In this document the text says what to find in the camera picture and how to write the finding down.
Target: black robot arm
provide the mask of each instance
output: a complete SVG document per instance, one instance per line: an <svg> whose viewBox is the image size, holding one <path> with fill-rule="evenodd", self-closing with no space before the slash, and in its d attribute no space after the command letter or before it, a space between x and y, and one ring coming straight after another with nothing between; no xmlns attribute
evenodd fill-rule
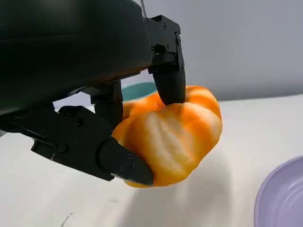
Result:
<svg viewBox="0 0 303 227"><path fill-rule="evenodd" d="M178 24L143 17L132 0L5 0L0 15L0 129L33 138L32 151L65 166L151 185L150 168L111 134L122 121L123 78L148 69L166 105L184 102ZM77 92L91 96L95 113L54 110Z"/></svg>

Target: cable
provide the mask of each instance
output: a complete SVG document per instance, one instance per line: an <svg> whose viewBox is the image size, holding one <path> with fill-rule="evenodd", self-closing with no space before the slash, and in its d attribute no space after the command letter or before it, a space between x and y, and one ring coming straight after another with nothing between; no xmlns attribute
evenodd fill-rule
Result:
<svg viewBox="0 0 303 227"><path fill-rule="evenodd" d="M143 10L143 16L144 16L144 17L147 17L147 16L146 16L145 5L144 5L144 0L140 0L140 1L141 1L141 7L142 7L142 10Z"/></svg>

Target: purple bowl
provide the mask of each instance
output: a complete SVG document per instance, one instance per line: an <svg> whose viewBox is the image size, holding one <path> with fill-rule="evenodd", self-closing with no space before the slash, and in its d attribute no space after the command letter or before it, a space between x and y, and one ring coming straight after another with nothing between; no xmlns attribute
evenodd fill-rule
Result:
<svg viewBox="0 0 303 227"><path fill-rule="evenodd" d="M262 183L255 227L303 227L303 157L278 166Z"/></svg>

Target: orange and white striped object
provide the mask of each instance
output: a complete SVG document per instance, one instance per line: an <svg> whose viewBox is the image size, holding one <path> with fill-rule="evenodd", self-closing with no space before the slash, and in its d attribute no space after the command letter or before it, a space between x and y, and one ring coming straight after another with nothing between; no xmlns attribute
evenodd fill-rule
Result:
<svg viewBox="0 0 303 227"><path fill-rule="evenodd" d="M166 106L158 93L126 102L123 118L113 137L145 160L154 173L153 186L186 179L222 132L218 102L208 89L199 86L186 87L182 104Z"/></svg>

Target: white table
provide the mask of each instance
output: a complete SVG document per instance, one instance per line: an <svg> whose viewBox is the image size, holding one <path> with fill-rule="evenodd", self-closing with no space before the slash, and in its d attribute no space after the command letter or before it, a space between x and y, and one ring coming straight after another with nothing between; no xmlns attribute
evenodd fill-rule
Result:
<svg viewBox="0 0 303 227"><path fill-rule="evenodd" d="M303 96L222 102L219 144L191 176L133 189L44 159L32 140L0 138L0 226L252 227L264 178L303 155Z"/></svg>

